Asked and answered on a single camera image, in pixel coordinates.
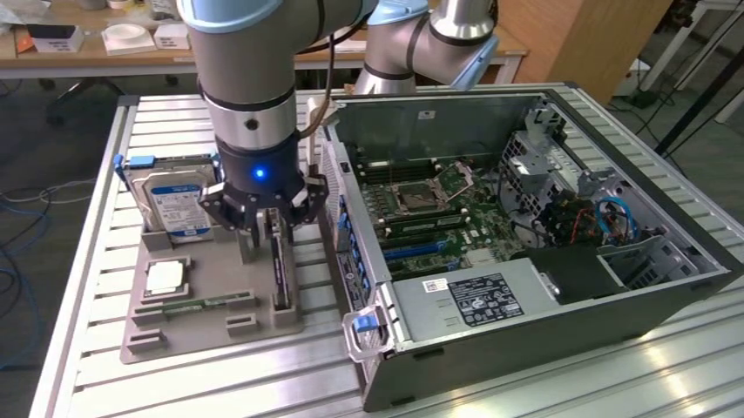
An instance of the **gray floor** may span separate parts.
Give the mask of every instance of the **gray floor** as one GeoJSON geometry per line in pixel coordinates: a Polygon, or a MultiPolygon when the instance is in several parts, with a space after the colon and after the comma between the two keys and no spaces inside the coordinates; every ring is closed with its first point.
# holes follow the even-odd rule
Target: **gray floor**
{"type": "MultiPolygon", "coordinates": [[[[642,57],[653,62],[658,57],[670,35],[661,34],[650,40],[642,57]]],[[[681,58],[698,44],[687,41],[669,66],[674,70],[681,58]]],[[[726,63],[722,57],[713,57],[695,77],[690,89],[674,96],[674,105],[665,106],[650,129],[662,136],[694,101],[697,92],[726,63]]],[[[121,78],[116,83],[129,94],[184,94],[194,93],[194,77],[181,76],[177,87],[165,86],[161,77],[121,78]]],[[[70,85],[69,80],[58,80],[57,91],[70,85]]],[[[737,75],[698,121],[718,108],[744,86],[744,77],[737,75]]],[[[102,147],[112,122],[116,99],[105,89],[94,89],[66,108],[66,125],[49,128],[44,124],[41,109],[53,99],[54,92],[41,91],[33,80],[22,83],[21,89],[7,98],[0,98],[0,190],[17,187],[58,185],[69,180],[90,178],[98,168],[102,147]]],[[[622,100],[613,103],[622,108],[630,106],[622,100]]],[[[637,111],[646,118],[655,106],[637,111]]],[[[615,112],[615,117],[635,130],[639,120],[629,112],[615,112]]],[[[744,219],[744,197],[739,196],[738,179],[744,174],[744,111],[730,118],[729,125],[710,123],[675,154],[677,162],[691,181],[718,202],[738,220],[744,219]]],[[[647,131],[641,137],[653,143],[647,131]]],[[[78,187],[58,195],[58,199],[84,196],[89,188],[78,187]]],[[[40,210],[42,205],[17,206],[24,210],[40,210]]],[[[20,367],[0,371],[0,416],[21,417],[28,414],[36,380],[38,379],[49,334],[56,319],[56,311],[64,292],[66,273],[72,263],[77,236],[85,216],[86,203],[53,206],[49,210],[50,226],[44,238],[32,248],[18,254],[17,261],[28,277],[40,307],[42,332],[40,345],[21,362],[20,367]]],[[[0,212],[0,241],[5,241],[30,218],[21,219],[6,211],[0,212]]],[[[9,303],[10,294],[0,295],[0,311],[9,303]]],[[[32,336],[33,321],[29,307],[22,301],[12,313],[0,320],[0,364],[9,355],[24,347],[32,336]]]]}

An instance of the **table leg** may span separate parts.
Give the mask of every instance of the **table leg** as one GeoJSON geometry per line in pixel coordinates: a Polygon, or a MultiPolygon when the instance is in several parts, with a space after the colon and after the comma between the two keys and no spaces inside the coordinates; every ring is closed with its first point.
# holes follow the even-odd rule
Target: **table leg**
{"type": "Polygon", "coordinates": [[[744,89],[741,89],[739,94],[730,100],[730,102],[725,105],[718,116],[715,116],[714,121],[719,124],[725,124],[729,120],[730,115],[733,112],[744,105],[744,89]]]}
{"type": "Polygon", "coordinates": [[[677,35],[674,36],[674,39],[671,39],[671,42],[669,43],[666,49],[663,50],[663,53],[661,54],[661,57],[658,58],[657,63],[650,68],[649,74],[642,79],[642,83],[641,83],[641,90],[642,91],[647,91],[650,89],[650,87],[653,86],[653,83],[655,83],[655,80],[657,80],[658,76],[661,75],[661,72],[663,71],[663,69],[666,68],[666,66],[669,64],[669,61],[671,61],[671,58],[677,54],[677,51],[678,51],[679,47],[682,46],[682,43],[685,42],[686,37],[689,36],[690,32],[693,31],[693,29],[694,29],[697,23],[699,22],[699,19],[702,18],[706,11],[707,11],[707,7],[705,6],[703,2],[699,2],[694,6],[694,10],[693,10],[693,13],[691,13],[691,23],[689,25],[689,28],[682,28],[677,32],[677,35]]]}
{"type": "Polygon", "coordinates": [[[693,79],[694,74],[697,74],[697,72],[699,71],[702,61],[705,59],[707,59],[707,57],[710,56],[710,53],[714,51],[714,49],[721,44],[722,39],[723,39],[722,34],[730,28],[730,26],[735,23],[735,21],[738,20],[738,18],[741,16],[741,13],[744,13],[744,9],[741,9],[737,13],[731,13],[729,18],[726,19],[726,21],[722,23],[722,25],[718,27],[715,32],[711,34],[710,42],[707,42],[707,45],[705,45],[702,50],[697,53],[697,56],[694,57],[694,61],[686,67],[686,70],[685,70],[685,73],[682,74],[682,77],[678,79],[677,84],[674,84],[674,90],[683,90],[686,88],[689,80],[693,79]]]}
{"type": "Polygon", "coordinates": [[[506,57],[506,62],[500,65],[498,69],[496,82],[495,84],[511,84],[514,82],[515,72],[519,69],[519,64],[522,63],[522,57],[506,57]]]}

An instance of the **green circuit board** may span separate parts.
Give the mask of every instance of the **green circuit board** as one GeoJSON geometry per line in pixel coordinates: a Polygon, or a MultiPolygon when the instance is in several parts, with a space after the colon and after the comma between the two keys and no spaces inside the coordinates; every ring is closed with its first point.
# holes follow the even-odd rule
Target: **green circuit board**
{"type": "Polygon", "coordinates": [[[428,179],[361,182],[383,254],[436,248],[387,260],[394,280],[498,263],[524,249],[484,173],[452,162],[428,179]]]}

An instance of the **blue pcie slot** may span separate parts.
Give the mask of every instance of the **blue pcie slot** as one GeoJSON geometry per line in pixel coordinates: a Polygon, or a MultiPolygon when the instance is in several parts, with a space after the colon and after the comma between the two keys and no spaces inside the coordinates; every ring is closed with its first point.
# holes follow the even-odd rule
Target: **blue pcie slot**
{"type": "Polygon", "coordinates": [[[382,254],[384,256],[384,259],[390,261],[390,260],[404,259],[407,257],[415,257],[418,255],[438,253],[443,250],[444,247],[446,247],[446,241],[438,241],[435,243],[426,244],[424,246],[414,246],[399,250],[388,250],[382,254]]]}

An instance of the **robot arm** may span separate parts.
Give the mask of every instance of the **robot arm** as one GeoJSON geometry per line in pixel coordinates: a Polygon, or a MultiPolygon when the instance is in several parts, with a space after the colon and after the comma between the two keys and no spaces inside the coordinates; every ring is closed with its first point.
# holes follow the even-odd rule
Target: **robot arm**
{"type": "Polygon", "coordinates": [[[316,167],[300,171],[295,54],[373,11],[357,91],[412,92],[414,71],[470,88],[496,43],[491,2],[443,0],[428,16],[426,0],[177,0],[224,170],[201,207],[228,230],[251,232],[257,245],[259,210],[276,208],[293,227],[325,201],[316,167]]]}

